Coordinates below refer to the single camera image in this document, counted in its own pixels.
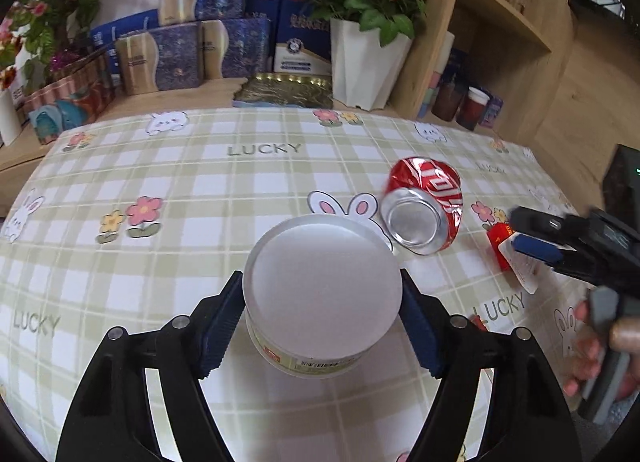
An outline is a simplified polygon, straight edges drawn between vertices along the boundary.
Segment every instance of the table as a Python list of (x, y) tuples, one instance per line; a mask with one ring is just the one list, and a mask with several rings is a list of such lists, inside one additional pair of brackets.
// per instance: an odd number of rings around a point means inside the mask
[[(0, 384), (49, 460), (111, 326), (136, 333), (189, 314), (244, 267), (270, 227), (312, 212), (309, 193), (322, 190), (347, 210), (359, 193), (379, 197), (390, 166), (411, 155), (456, 168), (465, 209), (450, 248), (417, 256), (395, 244), (399, 264), (452, 314), (477, 312), (491, 331), (530, 328), (561, 376), (585, 285), (551, 273), (529, 295), (500, 272), (483, 228), (517, 204), (571, 209), (527, 148), (382, 116), (292, 108), (169, 112), (81, 130), (51, 147), (9, 214), (12, 232), (0, 238)], [(163, 455), (179, 460), (156, 374), (148, 384)], [(202, 382), (236, 461), (395, 461), (414, 443), (437, 386), (399, 320), (352, 371), (309, 380), (269, 366), (242, 319), (221, 368)], [(478, 450), (489, 396), (482, 376), (467, 456)]]

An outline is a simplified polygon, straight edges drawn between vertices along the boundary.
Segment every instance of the red packet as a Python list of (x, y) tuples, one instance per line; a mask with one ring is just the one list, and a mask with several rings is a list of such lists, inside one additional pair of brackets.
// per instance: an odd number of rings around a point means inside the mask
[(502, 253), (498, 250), (498, 246), (509, 238), (509, 236), (513, 235), (513, 232), (513, 229), (511, 229), (508, 224), (503, 224), (502, 222), (494, 224), (493, 227), (486, 232), (489, 237), (489, 241), (491, 242), (491, 246), (494, 249), (496, 258), (498, 258), (498, 265), (500, 265), (500, 270), (502, 270), (502, 272), (512, 269), (509, 262), (507, 262)]

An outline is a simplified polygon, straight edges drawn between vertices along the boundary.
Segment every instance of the crushed soda can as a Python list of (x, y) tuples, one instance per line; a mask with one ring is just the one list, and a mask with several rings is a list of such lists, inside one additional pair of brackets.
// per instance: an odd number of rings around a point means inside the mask
[(460, 176), (449, 164), (425, 157), (391, 169), (380, 216), (389, 234), (416, 254), (451, 245), (462, 220)]

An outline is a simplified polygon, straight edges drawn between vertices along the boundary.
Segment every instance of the white rabbit print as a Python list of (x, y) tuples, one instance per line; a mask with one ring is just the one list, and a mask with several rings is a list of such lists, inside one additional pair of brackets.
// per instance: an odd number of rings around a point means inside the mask
[(189, 124), (189, 118), (184, 112), (163, 112), (151, 114), (151, 120), (146, 126), (149, 135), (157, 135), (161, 132), (176, 132)]
[(429, 124), (428, 122), (416, 122), (415, 129), (417, 130), (418, 135), (429, 142), (447, 142), (447, 137), (435, 124)]
[(574, 352), (576, 326), (574, 308), (569, 307), (566, 315), (556, 309), (554, 312), (554, 320), (556, 327), (558, 327), (558, 332), (562, 337), (562, 355), (568, 357)]
[(374, 231), (386, 246), (393, 251), (393, 243), (382, 228), (372, 220), (378, 210), (378, 200), (371, 193), (360, 193), (351, 199), (345, 212), (340, 203), (322, 191), (312, 191), (306, 198), (309, 209), (316, 214), (338, 215), (357, 220)]
[(35, 193), (36, 190), (34, 189), (29, 191), (27, 197), (22, 201), (21, 206), (15, 211), (14, 216), (4, 223), (4, 236), (11, 243), (14, 243), (22, 233), (29, 215), (42, 206), (44, 202), (44, 197), (36, 198)]

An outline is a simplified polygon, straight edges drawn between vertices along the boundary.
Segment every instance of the checkered tablecloth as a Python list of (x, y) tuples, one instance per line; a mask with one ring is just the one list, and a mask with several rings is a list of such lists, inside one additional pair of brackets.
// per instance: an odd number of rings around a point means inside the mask
[[(530, 296), (500, 272), (484, 229), (517, 204), (571, 209), (530, 150), (366, 114), (173, 112), (65, 132), (9, 214), (0, 384), (18, 423), (53, 460), (79, 379), (111, 326), (137, 333), (190, 314), (243, 269), (268, 229), (311, 212), (310, 192), (346, 211), (359, 193), (379, 197), (390, 166), (412, 155), (459, 172), (465, 213), (450, 248), (417, 256), (395, 244), (399, 263), (452, 314), (478, 313), (492, 331), (530, 328), (560, 376), (584, 285), (551, 275)], [(157, 375), (148, 380), (163, 454), (179, 460)], [(414, 443), (438, 381), (418, 366), (399, 321), (352, 371), (309, 380), (269, 366), (241, 320), (202, 387), (238, 462), (395, 462)], [(478, 450), (489, 396), (482, 375), (467, 456)]]

